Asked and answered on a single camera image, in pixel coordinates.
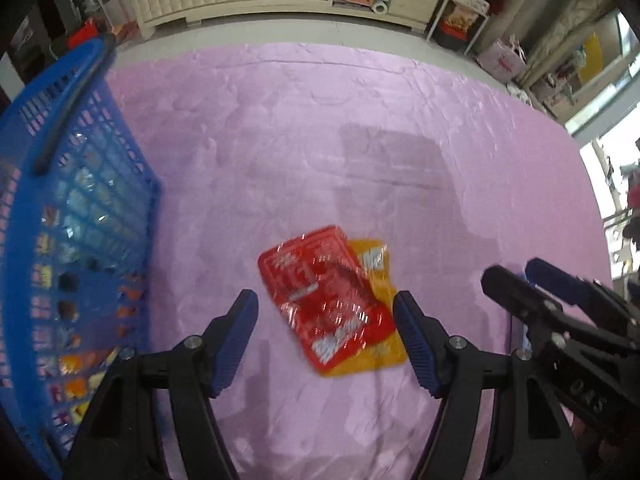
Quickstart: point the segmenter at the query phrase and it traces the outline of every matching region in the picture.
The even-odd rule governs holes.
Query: basket handle
[[[75,82],[69,94],[66,95],[64,102],[60,105],[55,118],[49,127],[49,134],[44,140],[44,144],[40,153],[36,156],[33,163],[33,173],[36,176],[44,176],[49,173],[49,167],[53,157],[56,155],[58,145],[65,136],[66,122],[74,111],[76,104],[84,96],[84,92],[94,82],[96,76],[102,73],[102,69],[106,68],[111,62],[111,54],[116,47],[116,37],[111,34],[101,34],[103,48],[91,63],[80,75],[78,81]]]

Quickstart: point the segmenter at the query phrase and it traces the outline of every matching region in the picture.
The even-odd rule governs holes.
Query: snack bag in basket
[[[347,244],[329,226],[266,251],[258,268],[267,290],[321,374],[391,335],[396,326]]]
[[[349,240],[349,246],[358,256],[362,268],[367,273],[369,283],[376,298],[392,311],[396,288],[389,276],[389,252],[382,240],[366,238]],[[397,330],[383,342],[359,350],[356,355],[345,359],[323,375],[327,377],[365,372],[402,364],[406,361],[406,351]]]

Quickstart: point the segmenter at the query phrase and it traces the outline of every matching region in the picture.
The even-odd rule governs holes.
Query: pink bag
[[[524,51],[514,39],[508,45],[497,40],[478,56],[479,65],[500,83],[507,84],[525,71],[527,60]]]

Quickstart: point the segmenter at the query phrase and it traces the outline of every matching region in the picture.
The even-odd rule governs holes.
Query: red packet
[[[339,227],[325,227],[266,251],[258,258],[258,268],[319,372],[396,329]]]

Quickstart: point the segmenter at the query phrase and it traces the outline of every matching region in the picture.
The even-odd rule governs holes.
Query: purple table surface
[[[380,237],[394,285],[478,348],[508,317],[483,269],[540,256],[610,283],[577,145],[503,92],[413,60],[340,46],[238,45],[112,72],[164,185],[151,271],[152,341],[201,333],[242,288],[260,316],[234,384],[213,402],[245,480],[403,480],[438,401],[410,365],[327,379],[305,361],[257,269],[266,249],[328,224]],[[485,396],[467,477],[490,423]],[[166,399],[172,478],[184,477]]]

